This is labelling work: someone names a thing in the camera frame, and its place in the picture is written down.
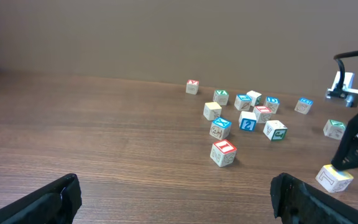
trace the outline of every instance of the block with yellow top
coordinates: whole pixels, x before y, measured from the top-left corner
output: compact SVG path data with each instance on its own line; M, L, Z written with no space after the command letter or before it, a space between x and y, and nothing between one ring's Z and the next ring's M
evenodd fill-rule
M329 192L335 193L346 189L353 176L346 171L338 171L333 165L325 165L316 176L316 180Z
M204 116L208 121L213 121L221 116L222 107L217 102L205 103Z

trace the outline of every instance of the block with red top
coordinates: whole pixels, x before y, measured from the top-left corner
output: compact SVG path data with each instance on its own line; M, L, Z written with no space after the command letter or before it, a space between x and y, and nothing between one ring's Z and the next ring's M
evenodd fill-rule
M236 156L237 148L228 140L223 139L212 144L211 159L219 166L231 164Z
M186 93L197 94L198 84L200 84L197 80L188 80L186 85Z
M253 112L256 115L256 123L266 123L272 116L272 111L266 106L255 106Z

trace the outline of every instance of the gray wall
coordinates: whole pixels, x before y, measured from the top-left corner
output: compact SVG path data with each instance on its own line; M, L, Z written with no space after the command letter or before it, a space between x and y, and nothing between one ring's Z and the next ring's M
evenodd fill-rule
M322 95L350 50L355 0L0 0L3 70Z

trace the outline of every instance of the wood grain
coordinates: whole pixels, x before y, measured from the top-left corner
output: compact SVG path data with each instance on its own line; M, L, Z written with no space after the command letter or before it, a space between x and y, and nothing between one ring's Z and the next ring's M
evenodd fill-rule
M74 172L83 193L75 223L280 223L271 179L287 172L322 190L314 177L339 145L323 135L325 122L347 122L358 108L311 98L303 115L294 111L299 96L262 92L280 99L272 119L288 127L284 141L270 142L263 124L254 133L238 128L235 95L249 90L227 90L222 116L233 122L228 140L238 153L219 168L203 117L213 90L0 73L0 208ZM358 209L358 169L351 174L349 188L331 195Z

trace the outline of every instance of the wooden block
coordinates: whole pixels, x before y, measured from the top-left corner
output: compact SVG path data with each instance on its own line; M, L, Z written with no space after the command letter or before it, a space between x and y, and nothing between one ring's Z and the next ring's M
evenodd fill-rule
M299 113L307 114L309 112L312 104L313 104L312 100L300 98L298 100L298 103L295 106L295 111L297 111Z
M253 113L256 115L256 123L266 123L272 117L272 111L266 106L255 106Z
M272 111L272 113L275 114L278 110L278 106L280 106L280 100L271 96L267 96L264 106L269 108Z
M231 129L231 122L223 118L216 118L211 125L209 134L216 137L219 140L225 139Z
M197 94L198 85L200 84L197 80L188 80L186 85L186 92L190 94Z
M259 105L260 99L262 98L262 94L251 90L247 93L247 95L252 99L251 106Z
M256 115L252 112L241 112L239 126L241 130L254 131L256 126Z
M212 144L211 159L223 167L231 164L236 156L237 149L228 140L217 141Z
M226 105L229 100L229 94L226 90L215 90L213 101L219 105Z
M283 140L288 128L280 121L267 121L264 128L265 135L271 141Z
M324 135L333 139L341 140L345 133L346 125L343 122L329 119L323 129Z
M333 165L325 165L316 180L330 193L341 192L352 182L353 176L347 171L338 171Z
M213 121L221 116L222 108L217 102L205 103L204 116L208 121Z
M252 98L245 94L238 94L234 102L234 107L239 111L249 111Z

